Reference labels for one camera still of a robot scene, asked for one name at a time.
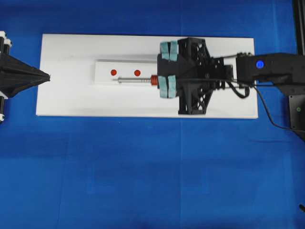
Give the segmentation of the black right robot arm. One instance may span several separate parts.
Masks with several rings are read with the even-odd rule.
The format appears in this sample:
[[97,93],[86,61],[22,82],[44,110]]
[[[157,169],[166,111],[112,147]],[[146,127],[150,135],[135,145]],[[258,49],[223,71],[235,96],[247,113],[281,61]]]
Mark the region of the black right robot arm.
[[179,98],[180,115],[204,115],[212,94],[229,87],[241,99],[250,94],[256,82],[271,83],[284,95],[304,95],[305,58],[302,55],[272,53],[235,56],[237,78],[224,58],[209,54],[204,39],[187,37],[161,42],[157,75],[153,84],[160,97]]

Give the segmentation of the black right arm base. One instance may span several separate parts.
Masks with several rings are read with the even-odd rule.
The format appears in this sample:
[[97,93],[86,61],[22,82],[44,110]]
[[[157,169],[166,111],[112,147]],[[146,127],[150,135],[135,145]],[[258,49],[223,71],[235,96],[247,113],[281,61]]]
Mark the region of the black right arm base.
[[288,97],[290,126],[294,131],[305,132],[305,85],[286,84],[278,87]]

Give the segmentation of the left gripper white rollers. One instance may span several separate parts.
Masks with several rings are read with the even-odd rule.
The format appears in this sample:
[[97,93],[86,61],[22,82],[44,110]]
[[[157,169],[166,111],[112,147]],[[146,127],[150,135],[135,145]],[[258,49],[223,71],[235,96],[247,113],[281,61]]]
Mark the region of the left gripper white rollers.
[[7,38],[5,31],[0,32],[0,70],[5,73],[19,73],[35,76],[21,77],[4,77],[0,80],[0,122],[4,121],[4,104],[5,100],[14,97],[21,91],[38,86],[42,83],[50,81],[50,75],[32,67],[10,55],[9,51],[12,42]]

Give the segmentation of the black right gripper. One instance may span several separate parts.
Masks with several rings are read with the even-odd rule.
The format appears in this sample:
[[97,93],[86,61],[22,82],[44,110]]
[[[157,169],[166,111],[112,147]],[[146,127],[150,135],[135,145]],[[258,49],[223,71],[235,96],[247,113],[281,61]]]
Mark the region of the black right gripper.
[[233,67],[223,58],[210,58],[205,39],[187,37],[161,42],[157,58],[160,97],[179,98],[180,115],[204,115],[210,91],[223,89],[232,80]]

